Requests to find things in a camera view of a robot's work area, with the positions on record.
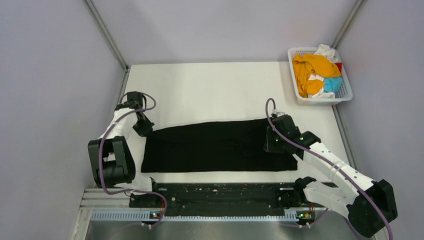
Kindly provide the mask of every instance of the laundry basket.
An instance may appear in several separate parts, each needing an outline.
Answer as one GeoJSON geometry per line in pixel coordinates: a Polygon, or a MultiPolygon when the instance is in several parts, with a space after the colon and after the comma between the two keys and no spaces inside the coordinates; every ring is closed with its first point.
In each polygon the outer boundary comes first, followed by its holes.
{"type": "MultiPolygon", "coordinates": [[[[296,83],[295,71],[293,69],[293,58],[296,54],[301,56],[305,54],[313,54],[318,50],[318,47],[292,47],[288,50],[288,62],[290,64],[291,79],[293,80],[294,92],[299,105],[336,105],[343,101],[349,101],[354,96],[351,85],[349,84],[348,76],[346,76],[345,67],[341,66],[341,78],[343,83],[340,90],[335,94],[335,98],[305,98],[299,95],[298,85],[296,83]]],[[[335,57],[339,62],[342,62],[339,53],[335,50],[335,57]]]]}

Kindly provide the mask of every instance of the metal corner post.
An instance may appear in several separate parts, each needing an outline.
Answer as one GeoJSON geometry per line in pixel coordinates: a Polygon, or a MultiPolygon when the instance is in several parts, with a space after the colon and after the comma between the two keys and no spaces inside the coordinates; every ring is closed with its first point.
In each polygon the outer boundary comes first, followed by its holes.
{"type": "MultiPolygon", "coordinates": [[[[353,6],[351,12],[349,13],[349,16],[347,17],[346,21],[344,22],[343,26],[341,27],[339,33],[337,34],[334,43],[331,45],[332,48],[336,49],[340,42],[343,40],[344,36],[350,29],[350,26],[352,25],[353,21],[356,19],[358,13],[363,8],[365,2],[367,0],[357,0],[355,5],[353,6]]],[[[349,136],[349,131],[346,125],[346,119],[343,117],[341,108],[339,105],[332,106],[332,109],[334,111],[335,120],[337,122],[338,129],[340,131],[341,139],[343,141],[344,148],[346,150],[347,154],[347,160],[349,161],[349,164],[355,168],[358,169],[358,162],[355,155],[355,151],[352,146],[352,140],[349,136]]]]}
{"type": "Polygon", "coordinates": [[[124,71],[127,71],[128,65],[126,64],[124,58],[122,57],[121,52],[119,51],[117,45],[115,44],[111,34],[108,31],[108,28],[106,27],[105,23],[102,20],[102,17],[100,16],[99,12],[96,9],[96,6],[94,5],[92,0],[83,0],[85,5],[88,8],[88,11],[92,15],[98,29],[100,30],[101,35],[104,38],[104,41],[106,42],[107,46],[109,47],[110,51],[112,52],[113,56],[116,58],[116,60],[119,62],[119,65],[122,67],[124,71]]]}

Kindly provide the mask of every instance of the white robotic arm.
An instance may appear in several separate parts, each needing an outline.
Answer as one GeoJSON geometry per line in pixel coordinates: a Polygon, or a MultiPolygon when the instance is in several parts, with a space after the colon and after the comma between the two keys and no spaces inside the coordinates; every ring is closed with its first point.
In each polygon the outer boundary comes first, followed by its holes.
{"type": "MultiPolygon", "coordinates": [[[[323,157],[327,158],[338,168],[336,169],[335,167],[330,166],[328,163],[309,152],[304,153],[303,161],[318,169],[331,182],[336,184],[338,188],[329,187],[317,181],[311,182],[303,190],[306,199],[309,202],[325,206],[343,217],[348,218],[349,211],[346,206],[352,205],[356,197],[359,196],[359,193],[352,183],[345,179],[339,170],[343,170],[351,179],[355,180],[356,184],[358,184],[361,189],[364,190],[371,188],[374,185],[374,180],[361,174],[338,158],[324,145],[324,143],[316,142],[309,147],[311,151],[319,153],[323,157]]],[[[301,160],[297,155],[294,156],[297,160],[301,160]]]]}
{"type": "Polygon", "coordinates": [[[337,186],[330,187],[312,177],[299,178],[295,181],[294,189],[302,202],[316,203],[342,215],[357,232],[367,238],[376,234],[385,224],[358,188],[372,199],[388,222],[397,218],[393,188],[387,181],[383,179],[376,182],[361,174],[334,155],[316,135],[309,131],[300,133],[291,116],[274,114],[272,117],[272,125],[266,134],[265,150],[291,153],[298,161],[304,161],[319,170],[337,186]],[[281,139],[279,134],[291,143],[281,139]]]}

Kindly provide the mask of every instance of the gray wall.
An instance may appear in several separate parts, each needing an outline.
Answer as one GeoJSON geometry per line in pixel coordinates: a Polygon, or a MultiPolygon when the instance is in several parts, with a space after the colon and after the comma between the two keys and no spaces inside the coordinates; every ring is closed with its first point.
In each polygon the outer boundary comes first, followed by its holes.
{"type": "Polygon", "coordinates": [[[355,0],[94,0],[127,64],[287,61],[331,45],[355,0]]]}
{"type": "Polygon", "coordinates": [[[424,1],[373,0],[339,53],[353,100],[342,104],[360,168],[389,181],[396,239],[422,239],[424,204],[424,1]]]}
{"type": "Polygon", "coordinates": [[[0,6],[1,239],[64,240],[123,72],[82,0],[0,6]]]}

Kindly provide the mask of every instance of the white table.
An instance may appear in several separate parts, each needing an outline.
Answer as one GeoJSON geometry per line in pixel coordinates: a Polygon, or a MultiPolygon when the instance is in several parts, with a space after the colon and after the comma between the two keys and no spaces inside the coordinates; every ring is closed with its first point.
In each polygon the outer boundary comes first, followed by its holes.
{"type": "MultiPolygon", "coordinates": [[[[125,92],[131,91],[156,99],[156,108],[145,113],[155,123],[154,130],[203,122],[263,119],[265,102],[272,97],[278,111],[291,115],[301,132],[313,132],[334,154],[348,162],[332,107],[296,104],[288,62],[133,65],[125,88],[125,92]]],[[[146,139],[132,131],[127,142],[140,171],[146,139]]],[[[146,174],[158,183],[291,183],[306,176],[329,182],[304,162],[298,163],[296,171],[146,174]]]]}

